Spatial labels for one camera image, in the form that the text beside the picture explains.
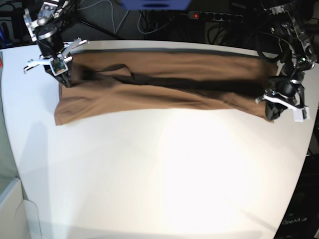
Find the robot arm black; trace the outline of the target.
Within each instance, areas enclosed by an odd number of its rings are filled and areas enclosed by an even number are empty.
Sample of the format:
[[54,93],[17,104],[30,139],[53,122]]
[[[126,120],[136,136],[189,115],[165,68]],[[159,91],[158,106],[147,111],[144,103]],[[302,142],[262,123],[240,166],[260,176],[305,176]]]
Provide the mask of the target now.
[[27,31],[41,53],[38,59],[27,62],[23,69],[25,73],[37,66],[43,66],[45,72],[60,84],[67,88],[72,86],[71,51],[89,43],[81,38],[71,43],[66,43],[62,39],[61,32],[66,27],[66,13],[74,4],[71,0],[45,0],[40,7],[29,7],[24,10],[23,19]]
[[266,57],[260,46],[259,56],[269,63],[282,63],[277,76],[269,77],[270,87],[256,99],[265,101],[266,119],[276,120],[284,110],[292,110],[294,120],[303,122],[310,117],[309,107],[305,104],[305,89],[302,85],[305,71],[314,68],[317,57],[304,21],[299,13],[296,0],[263,0],[261,5],[270,15],[270,33],[278,40],[281,53],[275,58]]

